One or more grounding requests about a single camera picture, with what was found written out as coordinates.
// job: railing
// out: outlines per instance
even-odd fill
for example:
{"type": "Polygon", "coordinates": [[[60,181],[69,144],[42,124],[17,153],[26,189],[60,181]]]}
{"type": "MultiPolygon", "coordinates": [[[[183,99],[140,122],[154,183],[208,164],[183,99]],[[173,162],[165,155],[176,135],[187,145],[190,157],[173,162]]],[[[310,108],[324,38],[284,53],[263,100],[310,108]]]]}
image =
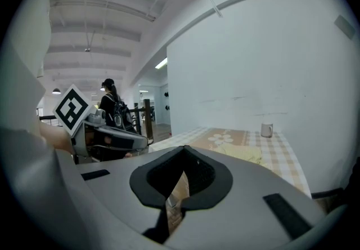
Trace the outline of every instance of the railing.
{"type": "Polygon", "coordinates": [[[59,120],[55,116],[39,116],[39,119],[45,124],[62,127],[59,120]]]}
{"type": "Polygon", "coordinates": [[[153,140],[154,136],[152,134],[152,124],[151,124],[151,107],[150,107],[150,100],[144,99],[144,105],[145,107],[138,109],[138,104],[134,103],[134,108],[130,110],[130,113],[135,113],[135,124],[133,124],[136,127],[136,131],[141,135],[141,119],[140,119],[140,113],[144,112],[145,114],[145,129],[146,129],[146,136],[149,140],[153,140]]]}
{"type": "MultiPolygon", "coordinates": [[[[135,109],[130,110],[130,113],[135,113],[135,117],[132,118],[135,122],[133,126],[136,128],[136,131],[141,135],[141,119],[140,113],[144,112],[145,114],[145,129],[146,129],[146,136],[149,140],[153,140],[154,136],[152,134],[152,124],[151,124],[151,107],[150,107],[150,100],[144,99],[145,107],[138,109],[138,104],[134,103],[135,109]]],[[[59,126],[62,127],[59,120],[55,116],[41,116],[39,117],[40,121],[52,126],[59,126]]]]}

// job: black hair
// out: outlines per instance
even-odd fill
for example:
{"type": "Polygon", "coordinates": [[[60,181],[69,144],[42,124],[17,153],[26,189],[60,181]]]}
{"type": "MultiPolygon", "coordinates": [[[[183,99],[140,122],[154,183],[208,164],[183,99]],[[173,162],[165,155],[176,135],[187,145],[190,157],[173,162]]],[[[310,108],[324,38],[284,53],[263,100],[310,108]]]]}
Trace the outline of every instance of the black hair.
{"type": "Polygon", "coordinates": [[[113,79],[106,79],[104,82],[102,82],[102,86],[109,89],[112,96],[114,97],[115,102],[119,102],[118,91],[116,90],[113,79]]]}

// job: person's arm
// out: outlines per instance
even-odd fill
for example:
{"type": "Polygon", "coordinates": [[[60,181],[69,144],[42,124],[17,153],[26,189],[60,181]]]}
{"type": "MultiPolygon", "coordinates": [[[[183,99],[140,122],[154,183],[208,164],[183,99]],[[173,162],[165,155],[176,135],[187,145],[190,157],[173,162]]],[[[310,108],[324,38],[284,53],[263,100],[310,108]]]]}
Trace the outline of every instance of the person's arm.
{"type": "Polygon", "coordinates": [[[40,135],[55,149],[65,150],[74,155],[71,138],[63,127],[47,125],[39,121],[40,135]]]}

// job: black slot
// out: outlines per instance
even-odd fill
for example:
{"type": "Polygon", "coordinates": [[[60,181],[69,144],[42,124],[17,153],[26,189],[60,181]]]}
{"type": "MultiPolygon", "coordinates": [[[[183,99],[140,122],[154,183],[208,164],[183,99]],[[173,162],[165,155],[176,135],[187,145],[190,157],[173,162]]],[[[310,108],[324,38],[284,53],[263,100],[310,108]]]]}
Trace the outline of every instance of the black slot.
{"type": "Polygon", "coordinates": [[[292,239],[311,229],[309,223],[279,193],[264,196],[263,199],[292,239]]]}
{"type": "Polygon", "coordinates": [[[84,180],[91,180],[91,179],[96,179],[102,176],[106,176],[109,175],[110,172],[108,170],[98,170],[98,171],[94,171],[94,172],[89,172],[89,173],[84,173],[81,174],[81,176],[83,176],[84,180]]]}

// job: table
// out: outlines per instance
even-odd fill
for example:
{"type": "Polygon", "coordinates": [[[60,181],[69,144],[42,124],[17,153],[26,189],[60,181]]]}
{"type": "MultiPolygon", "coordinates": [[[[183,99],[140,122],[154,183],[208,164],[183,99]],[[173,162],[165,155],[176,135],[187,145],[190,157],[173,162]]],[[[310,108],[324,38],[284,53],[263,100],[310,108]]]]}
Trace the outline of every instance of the table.
{"type": "Polygon", "coordinates": [[[149,146],[149,153],[174,146],[190,145],[225,154],[223,149],[260,153],[257,163],[270,169],[311,198],[310,189],[300,163],[281,132],[271,138],[257,131],[225,130],[199,127],[149,146]]]}

